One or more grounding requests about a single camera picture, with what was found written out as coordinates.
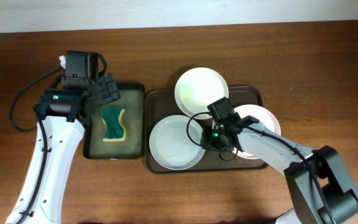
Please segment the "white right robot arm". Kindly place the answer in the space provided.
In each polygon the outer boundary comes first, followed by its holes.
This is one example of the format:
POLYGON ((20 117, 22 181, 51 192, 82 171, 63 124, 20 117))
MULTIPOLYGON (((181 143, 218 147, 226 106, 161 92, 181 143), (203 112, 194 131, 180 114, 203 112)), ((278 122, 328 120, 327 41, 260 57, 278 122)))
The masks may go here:
POLYGON ((302 146, 237 114, 203 128, 203 149, 242 149, 262 159, 287 182, 293 208, 276 223, 344 223, 358 214, 358 188, 337 151, 302 146))

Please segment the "grey white plate bottom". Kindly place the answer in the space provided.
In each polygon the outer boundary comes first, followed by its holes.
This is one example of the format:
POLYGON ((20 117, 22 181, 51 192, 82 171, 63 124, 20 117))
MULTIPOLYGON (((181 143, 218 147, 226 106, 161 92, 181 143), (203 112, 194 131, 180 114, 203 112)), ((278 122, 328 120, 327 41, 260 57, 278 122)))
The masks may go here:
POLYGON ((170 170, 189 169, 204 156, 201 134, 202 127, 196 121, 183 115, 171 115, 153 127, 149 149, 161 166, 170 170))

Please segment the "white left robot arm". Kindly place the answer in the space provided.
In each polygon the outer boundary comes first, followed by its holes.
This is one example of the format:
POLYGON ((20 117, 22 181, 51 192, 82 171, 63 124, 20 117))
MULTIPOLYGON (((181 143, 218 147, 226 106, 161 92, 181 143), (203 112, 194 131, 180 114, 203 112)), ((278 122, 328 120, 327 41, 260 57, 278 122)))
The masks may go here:
POLYGON ((19 198, 7 223, 61 223, 73 156, 96 109, 119 98, 113 75, 46 90, 34 107, 37 137, 19 198))

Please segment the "cream plate top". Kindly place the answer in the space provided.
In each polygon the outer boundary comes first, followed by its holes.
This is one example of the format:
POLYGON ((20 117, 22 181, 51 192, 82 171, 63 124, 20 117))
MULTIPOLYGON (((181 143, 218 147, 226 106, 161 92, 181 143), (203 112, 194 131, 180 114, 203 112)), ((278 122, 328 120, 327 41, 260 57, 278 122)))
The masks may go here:
POLYGON ((229 97, 225 79, 215 70, 196 67, 186 71, 178 79, 174 89, 175 101, 187 116, 207 112, 207 106, 229 97))

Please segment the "green yellow sponge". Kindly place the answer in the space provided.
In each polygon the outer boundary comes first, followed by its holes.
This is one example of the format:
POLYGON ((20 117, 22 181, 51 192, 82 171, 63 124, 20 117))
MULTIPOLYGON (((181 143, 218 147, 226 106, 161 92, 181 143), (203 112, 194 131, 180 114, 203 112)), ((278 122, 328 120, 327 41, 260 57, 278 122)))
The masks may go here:
POLYGON ((126 140, 126 129, 122 123, 125 113, 124 108, 107 107, 103 108, 101 118, 106 127, 104 142, 121 142, 126 140))

